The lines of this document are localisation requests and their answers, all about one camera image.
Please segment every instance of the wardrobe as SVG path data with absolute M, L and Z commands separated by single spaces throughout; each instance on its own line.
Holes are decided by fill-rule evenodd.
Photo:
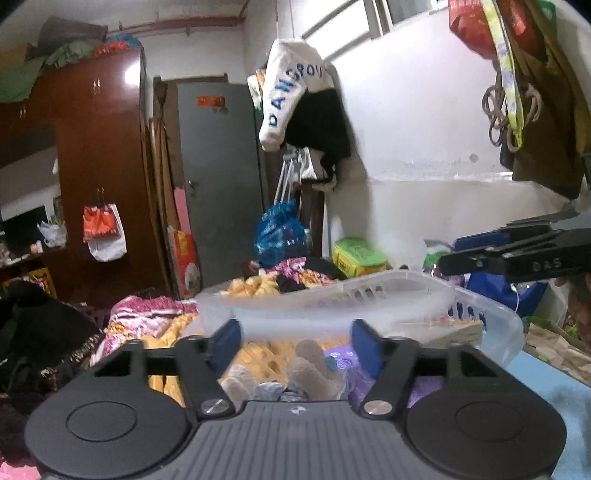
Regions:
M 165 289 L 142 139 L 144 72 L 139 48 L 81 60 L 45 72 L 27 100 L 0 105 L 0 156 L 17 160 L 57 146 L 68 242 L 43 260 L 60 300 L 111 307 L 139 290 Z M 98 192 L 117 205 L 127 244 L 123 258 L 106 263 L 82 241 L 83 208 L 97 204 Z

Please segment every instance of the green lid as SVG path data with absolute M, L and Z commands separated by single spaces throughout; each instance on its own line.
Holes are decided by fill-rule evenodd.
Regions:
M 388 258 L 380 250 L 368 245 L 363 238 L 347 236 L 338 240 L 335 247 L 343 251 L 352 261 L 362 267 L 373 267 L 388 262 Z

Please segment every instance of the light blue table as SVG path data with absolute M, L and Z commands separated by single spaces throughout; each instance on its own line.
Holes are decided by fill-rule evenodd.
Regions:
M 566 423 L 566 447 L 552 478 L 591 479 L 591 388 L 525 352 L 507 370 L 548 401 Z

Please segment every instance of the white plastic bag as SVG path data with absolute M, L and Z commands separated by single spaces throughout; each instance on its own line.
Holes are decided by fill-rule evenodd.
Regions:
M 121 233 L 119 238 L 91 238 L 88 240 L 88 248 L 92 256 L 99 262 L 111 262 L 123 257 L 127 253 L 127 243 L 125 242 L 125 232 L 119 217 L 117 205 L 110 203 L 109 206 L 115 214 L 117 228 Z
M 55 225 L 53 223 L 41 222 L 37 225 L 37 228 L 43 235 L 45 244 L 49 248 L 66 246 L 68 233 L 64 224 Z

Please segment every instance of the circular cover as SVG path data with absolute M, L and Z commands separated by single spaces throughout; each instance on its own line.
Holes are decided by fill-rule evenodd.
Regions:
M 560 415 L 527 393 L 441 390 L 408 411 L 406 434 L 436 467 L 478 480 L 551 472 L 566 442 Z
M 33 458 L 59 476 L 112 480 L 162 464 L 187 428 L 180 405 L 154 390 L 66 387 L 33 412 L 25 441 Z

